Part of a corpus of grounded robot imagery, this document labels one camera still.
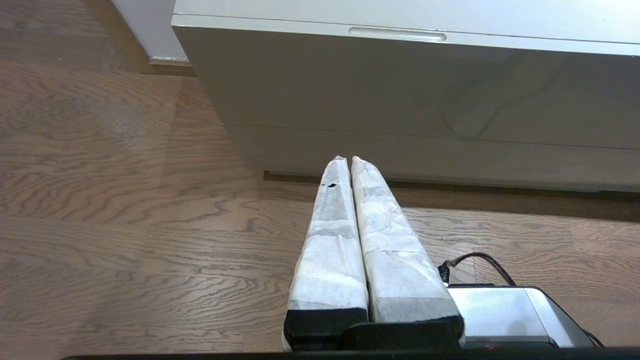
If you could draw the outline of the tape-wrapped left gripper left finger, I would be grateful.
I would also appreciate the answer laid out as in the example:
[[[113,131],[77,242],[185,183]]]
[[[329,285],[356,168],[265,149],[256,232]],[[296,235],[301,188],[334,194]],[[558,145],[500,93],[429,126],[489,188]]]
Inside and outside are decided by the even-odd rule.
[[[368,323],[369,295],[348,160],[326,166],[289,290],[282,346],[333,351],[343,333]]]

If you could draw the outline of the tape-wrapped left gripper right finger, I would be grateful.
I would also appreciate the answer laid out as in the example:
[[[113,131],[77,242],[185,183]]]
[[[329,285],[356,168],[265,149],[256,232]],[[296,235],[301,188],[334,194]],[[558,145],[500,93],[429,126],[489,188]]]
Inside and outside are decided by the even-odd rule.
[[[372,321],[447,321],[464,345],[464,318],[381,171],[354,156],[350,173]]]

